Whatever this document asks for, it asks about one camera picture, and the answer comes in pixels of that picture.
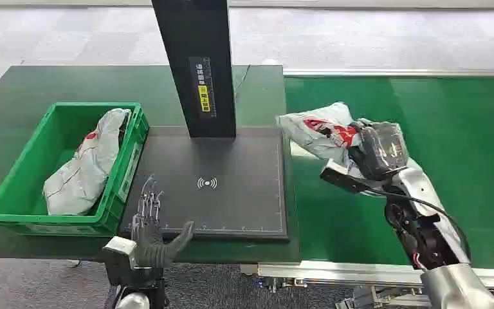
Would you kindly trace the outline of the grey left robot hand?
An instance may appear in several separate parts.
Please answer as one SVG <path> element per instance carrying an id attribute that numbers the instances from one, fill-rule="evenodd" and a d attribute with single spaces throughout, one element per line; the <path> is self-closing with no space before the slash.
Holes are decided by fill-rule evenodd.
<path id="1" fill-rule="evenodd" d="M 185 222 L 182 231 L 165 243 L 160 228 L 160 198 L 155 176 L 150 175 L 142 186 L 137 213 L 132 218 L 131 239 L 136 242 L 135 259 L 138 267 L 165 268 L 191 241 L 194 222 Z"/>

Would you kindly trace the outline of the dark right robot hand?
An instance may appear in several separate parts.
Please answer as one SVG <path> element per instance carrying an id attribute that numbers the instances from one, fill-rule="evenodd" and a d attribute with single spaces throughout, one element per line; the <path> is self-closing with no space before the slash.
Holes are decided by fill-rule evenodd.
<path id="1" fill-rule="evenodd" d="M 351 123 L 360 144 L 351 146 L 349 158 L 368 180 L 385 180 L 407 167 L 409 153 L 400 125 L 359 118 Z"/>

